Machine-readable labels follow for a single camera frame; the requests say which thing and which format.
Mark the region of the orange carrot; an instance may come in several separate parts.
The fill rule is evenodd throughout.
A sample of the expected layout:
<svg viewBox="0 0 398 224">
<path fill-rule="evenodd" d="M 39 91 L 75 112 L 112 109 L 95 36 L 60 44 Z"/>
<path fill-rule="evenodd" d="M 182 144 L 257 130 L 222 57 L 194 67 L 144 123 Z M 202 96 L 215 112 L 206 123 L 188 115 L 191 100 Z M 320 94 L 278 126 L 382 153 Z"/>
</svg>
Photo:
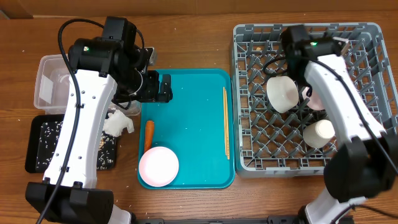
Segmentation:
<svg viewBox="0 0 398 224">
<path fill-rule="evenodd" d="M 152 120 L 148 120 L 145 126 L 144 152 L 147 152 L 152 147 L 154 130 L 155 130 L 154 122 Z"/>
</svg>

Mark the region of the white tissue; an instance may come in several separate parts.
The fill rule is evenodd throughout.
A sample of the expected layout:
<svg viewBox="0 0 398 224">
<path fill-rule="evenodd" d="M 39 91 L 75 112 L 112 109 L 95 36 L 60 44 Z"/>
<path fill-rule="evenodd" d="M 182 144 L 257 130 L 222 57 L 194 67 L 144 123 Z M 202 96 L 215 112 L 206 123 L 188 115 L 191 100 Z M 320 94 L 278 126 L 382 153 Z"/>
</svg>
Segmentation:
<svg viewBox="0 0 398 224">
<path fill-rule="evenodd" d="M 104 121 L 103 131 L 108 135 L 119 137 L 124 129 L 127 129 L 128 133 L 134 132 L 132 119 L 119 110 L 108 113 L 108 118 Z"/>
</svg>

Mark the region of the pink bowl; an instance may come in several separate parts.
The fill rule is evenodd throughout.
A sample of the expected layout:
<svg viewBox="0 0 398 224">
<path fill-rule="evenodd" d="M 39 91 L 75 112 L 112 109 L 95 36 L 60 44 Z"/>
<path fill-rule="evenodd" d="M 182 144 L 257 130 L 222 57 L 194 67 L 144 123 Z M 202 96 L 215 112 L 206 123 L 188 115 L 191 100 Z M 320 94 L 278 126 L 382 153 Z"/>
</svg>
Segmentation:
<svg viewBox="0 0 398 224">
<path fill-rule="evenodd" d="M 170 184 L 179 171 L 177 155 L 163 146 L 147 150 L 139 161 L 139 175 L 151 187 L 164 187 Z"/>
</svg>

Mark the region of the cream bowl with food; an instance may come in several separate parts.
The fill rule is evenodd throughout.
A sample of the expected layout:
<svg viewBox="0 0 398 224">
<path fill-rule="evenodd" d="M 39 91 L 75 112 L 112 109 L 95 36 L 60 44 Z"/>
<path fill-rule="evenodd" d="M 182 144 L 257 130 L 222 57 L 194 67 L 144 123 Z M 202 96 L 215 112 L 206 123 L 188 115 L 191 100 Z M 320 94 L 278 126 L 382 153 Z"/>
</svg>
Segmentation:
<svg viewBox="0 0 398 224">
<path fill-rule="evenodd" d="M 266 91 L 270 104 L 279 113 L 287 112 L 299 102 L 297 87 L 288 76 L 268 79 Z"/>
</svg>

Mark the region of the large white plate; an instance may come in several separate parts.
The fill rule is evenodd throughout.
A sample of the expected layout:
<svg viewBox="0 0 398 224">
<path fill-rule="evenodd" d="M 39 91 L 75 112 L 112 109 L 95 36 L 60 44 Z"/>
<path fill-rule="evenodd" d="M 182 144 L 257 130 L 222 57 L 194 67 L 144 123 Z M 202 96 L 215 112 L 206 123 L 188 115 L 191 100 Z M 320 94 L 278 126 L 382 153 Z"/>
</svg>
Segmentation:
<svg viewBox="0 0 398 224">
<path fill-rule="evenodd" d="M 305 87 L 302 91 L 303 99 L 304 100 L 309 99 L 309 101 L 307 102 L 307 106 L 315 111 L 324 110 L 324 106 L 323 106 L 322 101 L 321 101 L 320 97 L 318 96 L 317 92 L 312 91 L 311 96 L 307 96 L 307 93 L 309 90 L 310 90 L 309 87 Z"/>
</svg>

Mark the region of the white plastic cup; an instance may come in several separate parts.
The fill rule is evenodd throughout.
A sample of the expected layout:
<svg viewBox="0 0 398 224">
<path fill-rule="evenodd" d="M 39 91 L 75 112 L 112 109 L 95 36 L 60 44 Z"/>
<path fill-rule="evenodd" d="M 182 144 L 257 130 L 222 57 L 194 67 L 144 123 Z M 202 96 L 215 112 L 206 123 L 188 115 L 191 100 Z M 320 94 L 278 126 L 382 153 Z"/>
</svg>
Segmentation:
<svg viewBox="0 0 398 224">
<path fill-rule="evenodd" d="M 331 121 L 322 119 L 307 126 L 303 130 L 303 140 L 314 148 L 325 146 L 335 136 L 335 130 Z"/>
</svg>

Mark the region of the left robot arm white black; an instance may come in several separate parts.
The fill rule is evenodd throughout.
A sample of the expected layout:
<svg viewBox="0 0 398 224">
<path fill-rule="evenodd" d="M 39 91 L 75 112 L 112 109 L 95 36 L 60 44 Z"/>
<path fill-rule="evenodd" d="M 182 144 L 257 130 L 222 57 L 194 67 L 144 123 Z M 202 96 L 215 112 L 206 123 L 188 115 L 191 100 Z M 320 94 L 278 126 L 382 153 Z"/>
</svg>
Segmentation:
<svg viewBox="0 0 398 224">
<path fill-rule="evenodd" d="M 167 103 L 170 75 L 149 69 L 154 49 L 136 45 L 140 30 L 126 18 L 109 16 L 102 34 L 77 39 L 61 50 L 70 87 L 55 152 L 41 182 L 29 182 L 25 199 L 39 220 L 57 223 L 134 223 L 136 216 L 96 188 L 96 164 L 110 104 Z"/>
</svg>

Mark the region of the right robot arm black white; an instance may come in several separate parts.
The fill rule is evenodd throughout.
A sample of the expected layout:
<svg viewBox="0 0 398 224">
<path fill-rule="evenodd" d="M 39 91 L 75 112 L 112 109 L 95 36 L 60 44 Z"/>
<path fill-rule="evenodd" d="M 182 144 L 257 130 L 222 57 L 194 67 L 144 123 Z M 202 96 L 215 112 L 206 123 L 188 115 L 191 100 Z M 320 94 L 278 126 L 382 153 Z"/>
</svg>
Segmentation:
<svg viewBox="0 0 398 224">
<path fill-rule="evenodd" d="M 367 199 L 388 191 L 397 176 L 397 135 L 386 131 L 368 110 L 346 68 L 348 40 L 311 38 L 303 25 L 280 36 L 287 69 L 270 75 L 267 96 L 285 113 L 299 94 L 297 84 L 316 93 L 335 130 L 338 151 L 323 170 L 325 188 L 299 213 L 299 223 L 338 223 Z"/>
</svg>

